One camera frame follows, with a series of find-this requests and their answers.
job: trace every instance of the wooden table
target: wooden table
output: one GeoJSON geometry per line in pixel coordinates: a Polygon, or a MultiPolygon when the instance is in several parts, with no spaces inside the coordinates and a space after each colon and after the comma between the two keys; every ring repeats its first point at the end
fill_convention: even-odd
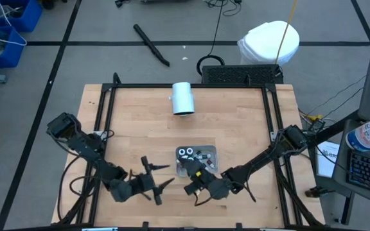
{"type": "MultiPolygon", "coordinates": [[[[78,119],[82,129],[89,133],[94,127],[101,85],[86,85],[78,119]]],[[[125,171],[143,172],[143,155],[153,164],[171,164],[169,168],[154,171],[156,184],[175,177],[161,196],[163,204],[156,206],[141,195],[125,203],[116,203],[101,185],[95,226],[140,227],[149,221],[151,227],[283,227],[274,165],[268,164],[253,175],[249,185],[257,202],[246,191],[230,194],[227,199],[211,200],[194,207],[194,196],[187,196],[183,187],[189,178],[175,175],[175,149],[187,145],[215,145],[219,170],[225,171],[246,163],[267,149],[270,144],[267,121],[260,89],[193,89],[195,113],[188,117],[172,115],[171,89],[117,89],[110,129],[115,136],[109,139],[106,161],[121,166],[125,171]]],[[[291,85],[277,85],[283,124],[301,125],[294,91],[291,85]]],[[[273,122],[274,106],[268,95],[273,122]]],[[[105,124],[103,113],[102,126],[105,124]]],[[[74,159],[68,156],[67,163],[74,159]]],[[[321,203],[307,198],[304,192],[315,186],[310,161],[304,156],[291,158],[296,189],[309,211],[324,223],[321,203]]],[[[69,169],[63,183],[62,215],[68,211],[77,196],[68,189],[69,182],[85,173],[86,161],[77,160],[69,169]]],[[[75,183],[80,188],[82,181],[75,183]]],[[[200,200],[207,198],[206,190],[200,200]]],[[[286,194],[291,223],[295,222],[292,202],[286,194]]],[[[91,201],[87,202],[84,221],[88,220],[91,201]]],[[[57,221],[54,212],[53,222],[57,221]]]]}

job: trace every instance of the blue storage bin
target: blue storage bin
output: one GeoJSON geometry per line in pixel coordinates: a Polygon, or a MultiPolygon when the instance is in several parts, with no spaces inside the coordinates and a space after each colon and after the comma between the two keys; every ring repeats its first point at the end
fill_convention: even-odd
{"type": "MultiPolygon", "coordinates": [[[[33,31],[42,13],[42,8],[37,0],[0,0],[0,3],[7,4],[12,8],[25,7],[20,18],[8,18],[8,20],[17,31],[33,31]]],[[[9,26],[4,17],[0,17],[0,26],[9,26]]]]}
{"type": "MultiPolygon", "coordinates": [[[[16,32],[15,28],[11,26],[3,26],[0,27],[0,31],[10,35],[8,41],[17,42],[20,44],[24,43],[23,39],[16,32]]],[[[3,53],[0,55],[0,68],[16,67],[23,49],[24,46],[7,43],[3,53]]]]}

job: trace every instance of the gray floor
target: gray floor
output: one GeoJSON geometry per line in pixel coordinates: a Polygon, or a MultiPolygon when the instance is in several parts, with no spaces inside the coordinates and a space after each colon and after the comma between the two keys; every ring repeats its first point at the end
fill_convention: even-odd
{"type": "MultiPolygon", "coordinates": [[[[61,41],[75,2],[59,1],[52,11],[44,11],[35,31],[24,37],[34,42],[61,41]]],[[[293,0],[245,0],[238,15],[222,17],[217,40],[236,41],[264,22],[286,21],[292,3],[293,0]]],[[[370,1],[358,3],[370,27],[370,1]]],[[[208,8],[201,0],[153,4],[132,0],[120,9],[114,1],[83,0],[69,41],[140,41],[132,29],[135,23],[152,40],[209,41],[215,32],[217,14],[218,8],[208,8]]],[[[369,42],[350,0],[299,1],[292,26],[305,42],[369,42]]],[[[0,69],[0,74],[9,78],[7,84],[0,84],[0,211],[44,89],[53,84],[5,228],[44,226],[51,221],[66,156],[45,134],[46,124],[63,111],[77,112],[85,84],[108,82],[115,71],[124,83],[198,83],[196,62],[210,50],[210,46],[158,46],[171,62],[168,68],[144,46],[67,46],[55,81],[47,83],[59,46],[45,45],[26,47],[18,67],[0,69]]],[[[240,61],[237,46],[216,46],[213,54],[221,56],[226,64],[240,61]]],[[[309,112],[363,77],[369,56],[370,46],[301,46],[283,66],[285,83],[294,85],[299,108],[309,112]]],[[[327,114],[361,86],[363,81],[314,113],[327,114]]],[[[357,109],[359,99],[360,94],[329,117],[341,119],[357,109]]],[[[321,203],[326,223],[342,227],[333,219],[341,215],[344,198],[331,194],[321,198],[321,203]]],[[[351,224],[344,228],[370,230],[370,201],[355,199],[351,224]]]]}

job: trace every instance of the yellow cable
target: yellow cable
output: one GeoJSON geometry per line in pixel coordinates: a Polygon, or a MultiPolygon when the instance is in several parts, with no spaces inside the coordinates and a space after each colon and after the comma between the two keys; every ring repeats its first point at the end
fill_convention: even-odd
{"type": "Polygon", "coordinates": [[[283,36],[282,36],[282,40],[281,40],[281,45],[279,45],[279,49],[277,50],[275,64],[278,64],[279,52],[281,52],[281,47],[282,47],[283,40],[285,39],[286,31],[288,30],[290,21],[292,20],[292,17],[294,16],[294,12],[295,12],[295,8],[296,8],[296,3],[298,3],[298,0],[295,0],[294,1],[294,5],[292,7],[292,10],[290,11],[289,20],[288,20],[288,23],[286,24],[285,31],[283,32],[283,36]]]}

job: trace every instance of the black stick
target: black stick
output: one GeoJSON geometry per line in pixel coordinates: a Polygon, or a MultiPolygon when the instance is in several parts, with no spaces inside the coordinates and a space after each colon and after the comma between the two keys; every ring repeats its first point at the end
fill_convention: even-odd
{"type": "Polygon", "coordinates": [[[145,45],[151,49],[151,52],[161,61],[163,64],[167,65],[168,67],[170,66],[170,63],[164,59],[164,57],[160,54],[158,49],[154,46],[154,44],[149,40],[149,38],[145,35],[145,33],[141,30],[141,28],[138,26],[138,24],[134,25],[134,29],[136,33],[144,40],[145,45]]]}

